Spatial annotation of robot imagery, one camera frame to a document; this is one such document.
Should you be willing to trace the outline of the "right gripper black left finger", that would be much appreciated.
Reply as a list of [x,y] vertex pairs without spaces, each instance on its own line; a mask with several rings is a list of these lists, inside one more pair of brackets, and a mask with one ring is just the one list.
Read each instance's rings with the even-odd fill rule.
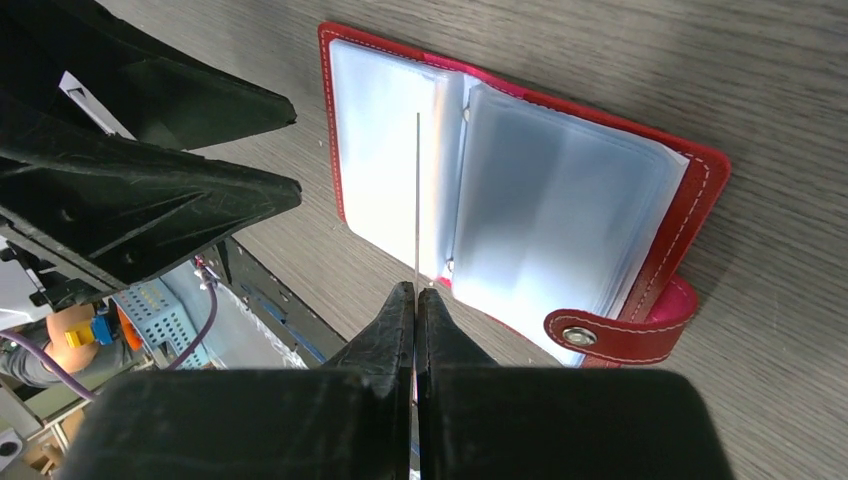
[[91,404],[63,479],[406,479],[415,291],[313,369],[141,371]]

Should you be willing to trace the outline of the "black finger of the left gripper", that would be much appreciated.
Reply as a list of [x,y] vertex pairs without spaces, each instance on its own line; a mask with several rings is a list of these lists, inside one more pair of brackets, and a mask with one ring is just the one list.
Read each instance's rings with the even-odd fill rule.
[[137,140],[193,150],[285,128],[288,98],[209,66],[96,1],[4,1],[1,91],[92,130],[60,90],[79,80]]
[[51,292],[120,291],[300,202],[292,178],[1,98],[1,233],[51,265]]

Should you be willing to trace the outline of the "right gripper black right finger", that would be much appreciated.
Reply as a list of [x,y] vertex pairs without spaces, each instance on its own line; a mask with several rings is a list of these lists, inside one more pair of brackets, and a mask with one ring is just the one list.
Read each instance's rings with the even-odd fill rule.
[[658,369],[498,365],[422,290],[415,320],[426,479],[729,479],[699,392]]

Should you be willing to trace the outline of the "red leather card holder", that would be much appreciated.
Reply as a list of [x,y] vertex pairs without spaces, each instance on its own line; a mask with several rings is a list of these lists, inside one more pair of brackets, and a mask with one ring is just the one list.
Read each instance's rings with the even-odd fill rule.
[[567,367],[665,360],[721,151],[334,22],[318,28],[339,218]]

